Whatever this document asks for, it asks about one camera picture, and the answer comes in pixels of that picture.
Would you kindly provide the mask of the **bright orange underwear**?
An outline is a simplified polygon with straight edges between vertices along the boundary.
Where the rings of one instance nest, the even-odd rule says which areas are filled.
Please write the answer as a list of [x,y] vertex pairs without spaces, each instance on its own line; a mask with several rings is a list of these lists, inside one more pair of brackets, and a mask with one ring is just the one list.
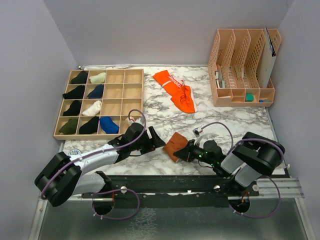
[[181,112],[194,114],[198,111],[193,89],[185,85],[182,79],[176,78],[167,70],[157,72],[152,77],[171,96],[170,100]]

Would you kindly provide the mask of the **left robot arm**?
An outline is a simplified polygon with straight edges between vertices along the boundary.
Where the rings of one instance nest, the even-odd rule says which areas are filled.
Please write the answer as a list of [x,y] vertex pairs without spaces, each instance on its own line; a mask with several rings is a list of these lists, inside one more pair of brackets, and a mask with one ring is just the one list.
[[54,155],[34,184],[40,197],[53,207],[63,204],[69,197],[95,193],[106,197],[111,190],[109,178],[99,168],[118,163],[139,151],[142,155],[164,147],[165,142],[150,126],[145,128],[132,123],[126,132],[100,148],[78,155],[68,156],[64,152]]

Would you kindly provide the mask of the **rust brown underwear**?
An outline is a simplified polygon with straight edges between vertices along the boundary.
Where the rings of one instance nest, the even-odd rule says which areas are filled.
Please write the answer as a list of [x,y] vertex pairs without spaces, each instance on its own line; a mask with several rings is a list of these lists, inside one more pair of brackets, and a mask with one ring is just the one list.
[[183,149],[187,144],[187,138],[178,132],[175,132],[163,147],[163,150],[171,158],[171,160],[176,163],[179,158],[174,156],[174,153]]

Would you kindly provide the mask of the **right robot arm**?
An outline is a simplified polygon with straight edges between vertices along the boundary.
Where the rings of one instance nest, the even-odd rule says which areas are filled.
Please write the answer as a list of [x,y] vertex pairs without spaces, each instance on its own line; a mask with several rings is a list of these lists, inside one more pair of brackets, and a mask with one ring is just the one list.
[[225,190],[236,196],[246,192],[261,176],[271,176],[283,162],[286,151],[279,142],[250,131],[227,154],[214,140],[207,140],[200,147],[201,139],[189,140],[173,156],[185,162],[198,160],[210,165],[217,176],[227,179]]

